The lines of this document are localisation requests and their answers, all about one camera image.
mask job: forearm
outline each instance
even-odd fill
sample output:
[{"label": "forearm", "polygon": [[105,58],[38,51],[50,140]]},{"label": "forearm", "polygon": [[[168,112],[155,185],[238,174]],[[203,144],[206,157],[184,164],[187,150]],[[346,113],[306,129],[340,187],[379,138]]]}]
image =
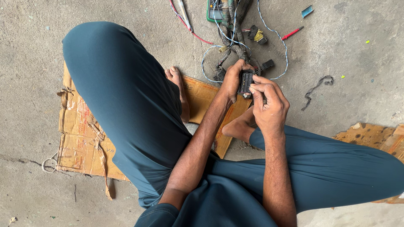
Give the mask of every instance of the forearm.
[{"label": "forearm", "polygon": [[285,152],[285,134],[265,137],[263,207],[280,227],[297,226]]},{"label": "forearm", "polygon": [[215,135],[230,105],[229,98],[219,91],[175,164],[160,203],[170,203],[180,210],[186,196],[197,187]]}]

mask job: green multimeter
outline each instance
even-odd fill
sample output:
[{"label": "green multimeter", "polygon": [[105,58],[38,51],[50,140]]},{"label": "green multimeter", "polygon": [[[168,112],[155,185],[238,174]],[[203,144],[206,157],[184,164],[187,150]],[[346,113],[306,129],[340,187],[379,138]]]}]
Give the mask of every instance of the green multimeter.
[{"label": "green multimeter", "polygon": [[206,8],[206,20],[215,23],[215,19],[218,23],[222,22],[222,1],[208,0],[208,7]]}]

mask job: yellow connector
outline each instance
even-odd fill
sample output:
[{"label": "yellow connector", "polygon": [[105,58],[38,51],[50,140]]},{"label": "yellow connector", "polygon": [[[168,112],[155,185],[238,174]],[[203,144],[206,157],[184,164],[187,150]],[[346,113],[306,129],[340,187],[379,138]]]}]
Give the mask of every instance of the yellow connector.
[{"label": "yellow connector", "polygon": [[254,36],[254,41],[258,42],[258,40],[264,37],[262,30],[258,29],[257,34]]},{"label": "yellow connector", "polygon": [[223,53],[227,50],[227,46],[222,46],[221,48],[219,48],[219,53]]}]

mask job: red wire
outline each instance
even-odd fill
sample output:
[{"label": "red wire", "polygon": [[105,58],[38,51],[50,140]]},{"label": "red wire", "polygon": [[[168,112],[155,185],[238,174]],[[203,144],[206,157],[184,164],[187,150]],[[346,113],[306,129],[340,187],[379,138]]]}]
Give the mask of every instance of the red wire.
[{"label": "red wire", "polygon": [[[173,5],[173,2],[170,0],[170,4],[171,4],[171,7],[174,9],[174,12],[176,12],[177,14],[178,14],[178,12],[175,10],[175,7],[174,7],[174,5]],[[187,27],[187,29],[191,32],[191,29],[190,28],[188,28],[188,26],[185,24],[185,22],[182,20],[182,18],[179,16],[179,15],[177,15],[178,16],[178,18],[181,20],[181,22],[185,25],[185,27]],[[209,44],[213,44],[212,42],[208,42],[208,41],[205,41],[205,40],[203,40],[203,39],[201,39],[199,36],[197,36],[194,32],[191,32],[196,38],[198,38],[198,39],[200,39],[201,41],[203,41],[203,42],[205,42],[205,43],[209,43]]]}]

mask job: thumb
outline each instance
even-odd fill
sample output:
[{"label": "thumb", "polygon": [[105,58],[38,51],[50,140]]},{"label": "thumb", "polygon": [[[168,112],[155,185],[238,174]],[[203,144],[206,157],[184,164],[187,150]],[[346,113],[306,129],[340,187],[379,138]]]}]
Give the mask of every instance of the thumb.
[{"label": "thumb", "polygon": [[258,90],[255,90],[253,87],[250,87],[250,91],[254,98],[254,109],[262,111],[264,107],[264,98],[262,96],[262,93]]}]

